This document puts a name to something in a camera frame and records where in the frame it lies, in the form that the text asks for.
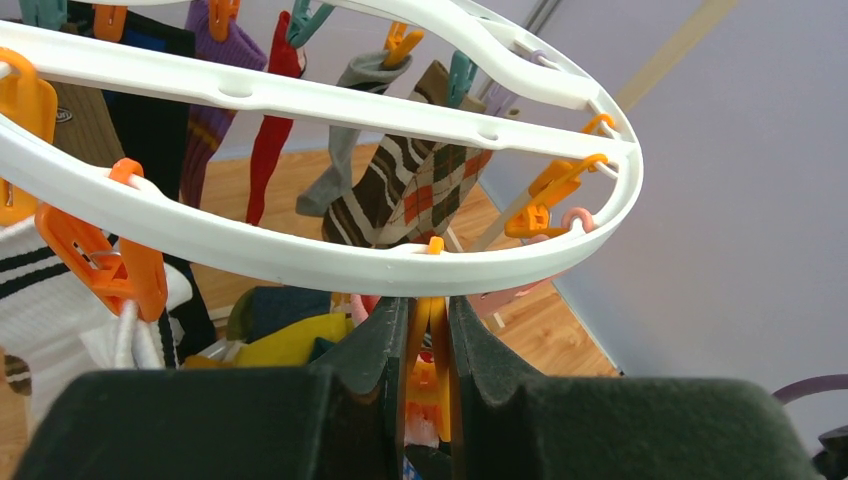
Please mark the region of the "beige ribbed sock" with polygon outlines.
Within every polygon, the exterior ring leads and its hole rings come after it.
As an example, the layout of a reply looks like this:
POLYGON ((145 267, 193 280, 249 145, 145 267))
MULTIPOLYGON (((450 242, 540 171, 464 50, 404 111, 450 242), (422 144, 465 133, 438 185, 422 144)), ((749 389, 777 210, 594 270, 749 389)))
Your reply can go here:
POLYGON ((53 145, 96 167, 110 168, 125 157, 99 89, 51 82, 58 98, 53 145))

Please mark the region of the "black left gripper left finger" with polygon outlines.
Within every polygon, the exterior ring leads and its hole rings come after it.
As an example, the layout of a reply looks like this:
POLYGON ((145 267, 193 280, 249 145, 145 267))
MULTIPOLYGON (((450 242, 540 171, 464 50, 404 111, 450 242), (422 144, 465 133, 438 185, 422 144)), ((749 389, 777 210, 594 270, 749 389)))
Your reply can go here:
POLYGON ((304 367, 116 370, 75 379, 19 479, 397 479, 409 303, 304 367))

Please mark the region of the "black sock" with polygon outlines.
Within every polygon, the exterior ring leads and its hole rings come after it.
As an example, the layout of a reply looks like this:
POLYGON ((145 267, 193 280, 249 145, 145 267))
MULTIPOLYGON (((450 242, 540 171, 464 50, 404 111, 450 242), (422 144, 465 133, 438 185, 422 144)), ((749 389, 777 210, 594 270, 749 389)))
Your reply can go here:
MULTIPOLYGON (((123 45, 192 58, 193 32, 129 12, 123 45)), ((139 162, 147 180, 172 200, 179 198, 187 146, 187 103, 133 95, 102 93, 124 154, 139 162)))

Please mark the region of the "yellow sock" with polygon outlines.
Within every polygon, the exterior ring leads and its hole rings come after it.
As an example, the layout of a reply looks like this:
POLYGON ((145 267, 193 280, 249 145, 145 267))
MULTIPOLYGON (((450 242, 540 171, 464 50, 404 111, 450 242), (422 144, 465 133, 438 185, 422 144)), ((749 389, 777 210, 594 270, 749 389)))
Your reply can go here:
POLYGON ((343 313, 309 317, 241 347, 236 367, 302 366, 309 362, 315 340, 337 343, 354 329, 343 313))

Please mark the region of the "white striped sock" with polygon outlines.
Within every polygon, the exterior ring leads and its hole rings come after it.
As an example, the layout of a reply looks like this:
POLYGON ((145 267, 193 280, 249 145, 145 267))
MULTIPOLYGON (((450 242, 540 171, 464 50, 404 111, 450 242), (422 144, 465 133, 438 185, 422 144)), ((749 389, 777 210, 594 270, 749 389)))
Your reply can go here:
POLYGON ((166 266, 166 309, 155 323, 114 314, 48 247, 31 219, 1 230, 1 347, 13 390, 38 423, 75 378, 105 369, 178 365, 184 335, 175 310, 193 297, 166 266))

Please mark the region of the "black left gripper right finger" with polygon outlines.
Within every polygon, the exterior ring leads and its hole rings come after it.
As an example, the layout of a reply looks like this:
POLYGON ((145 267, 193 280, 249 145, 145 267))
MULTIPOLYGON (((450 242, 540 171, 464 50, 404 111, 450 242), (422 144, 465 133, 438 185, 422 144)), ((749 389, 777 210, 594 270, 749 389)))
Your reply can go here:
POLYGON ((781 405, 733 379, 555 377, 449 304, 457 479, 813 479, 781 405))

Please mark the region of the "teal sock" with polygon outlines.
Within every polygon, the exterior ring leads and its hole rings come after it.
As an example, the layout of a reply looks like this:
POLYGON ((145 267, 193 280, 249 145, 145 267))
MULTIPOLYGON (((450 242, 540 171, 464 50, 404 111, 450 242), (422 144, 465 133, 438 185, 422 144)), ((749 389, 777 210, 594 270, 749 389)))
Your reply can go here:
POLYGON ((252 343, 298 321, 330 310, 331 293, 296 286, 260 286, 246 291, 231 310, 225 337, 252 343))

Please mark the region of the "red hanging sock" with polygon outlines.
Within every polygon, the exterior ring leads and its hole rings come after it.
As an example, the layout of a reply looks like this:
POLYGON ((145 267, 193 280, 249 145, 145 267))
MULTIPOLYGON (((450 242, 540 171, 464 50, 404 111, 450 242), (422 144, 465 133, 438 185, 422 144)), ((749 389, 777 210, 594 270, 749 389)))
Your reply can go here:
MULTIPOLYGON (((291 78, 301 78, 304 66, 298 50, 287 40, 291 13, 282 11, 274 31, 268 72, 291 78)), ((281 151, 287 142, 294 121, 266 115, 255 137, 250 157, 250 190, 245 220, 258 225, 265 209, 268 183, 277 166, 281 151)))

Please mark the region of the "white round clip hanger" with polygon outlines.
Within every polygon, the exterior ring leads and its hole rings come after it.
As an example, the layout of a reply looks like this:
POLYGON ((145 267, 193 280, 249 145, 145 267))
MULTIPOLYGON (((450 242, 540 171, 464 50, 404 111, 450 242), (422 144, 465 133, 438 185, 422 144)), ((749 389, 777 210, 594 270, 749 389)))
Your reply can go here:
POLYGON ((192 208, 151 182, 122 186, 17 126, 1 122, 1 175, 79 219, 148 247, 219 271, 305 288, 393 297, 461 296, 517 287, 562 273, 595 253, 637 202, 644 181, 640 144, 621 108, 588 73, 513 21, 472 1, 347 1, 344 8, 410 23, 467 54, 495 82, 519 96, 576 111, 605 113, 601 135, 483 114, 420 106, 302 79, 188 60, 25 26, 1 25, 1 44, 44 79, 156 99, 446 141, 496 153, 515 150, 555 159, 603 154, 600 173, 613 183, 595 229, 530 246, 429 255, 418 244, 374 250, 317 239, 317 225, 293 214, 298 188, 328 165, 320 151, 286 152, 271 178, 265 227, 234 219, 241 186, 230 161, 213 165, 208 199, 192 208))

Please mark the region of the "orange clothes clip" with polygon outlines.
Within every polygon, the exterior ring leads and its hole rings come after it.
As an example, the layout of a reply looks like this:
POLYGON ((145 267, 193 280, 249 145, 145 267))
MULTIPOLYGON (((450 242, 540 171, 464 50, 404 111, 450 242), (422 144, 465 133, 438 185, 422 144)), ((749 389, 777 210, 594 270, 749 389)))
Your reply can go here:
POLYGON ((421 297, 408 323, 405 419, 430 422, 444 442, 452 440, 450 360, 447 300, 421 297))

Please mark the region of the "grey hanging sock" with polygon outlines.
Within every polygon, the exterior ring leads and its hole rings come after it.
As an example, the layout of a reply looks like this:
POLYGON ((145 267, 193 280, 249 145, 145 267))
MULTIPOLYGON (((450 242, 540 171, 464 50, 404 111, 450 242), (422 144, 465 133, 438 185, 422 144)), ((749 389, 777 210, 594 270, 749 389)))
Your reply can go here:
MULTIPOLYGON (((383 95, 389 86, 412 63, 405 55, 397 64, 386 66, 386 50, 363 53, 353 57, 337 81, 339 87, 383 95)), ((358 129, 331 125, 328 153, 330 165, 295 202, 295 212, 308 217, 322 217, 330 204, 353 188, 352 155, 360 136, 358 129)))

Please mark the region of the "purple striped hanging sock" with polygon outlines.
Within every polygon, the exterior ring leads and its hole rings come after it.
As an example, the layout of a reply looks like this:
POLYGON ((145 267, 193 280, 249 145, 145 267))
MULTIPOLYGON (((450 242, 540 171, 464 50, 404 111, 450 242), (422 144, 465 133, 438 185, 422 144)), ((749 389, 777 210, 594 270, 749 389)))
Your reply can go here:
MULTIPOLYGON (((265 52, 239 27, 228 20, 227 39, 214 39, 209 28, 210 5, 207 1, 190 3, 185 28, 195 34, 195 57, 199 60, 261 71, 268 62, 265 52)), ((206 167, 223 142, 233 119, 234 110, 192 105, 189 108, 186 152, 180 178, 182 200, 199 207, 206 167)))

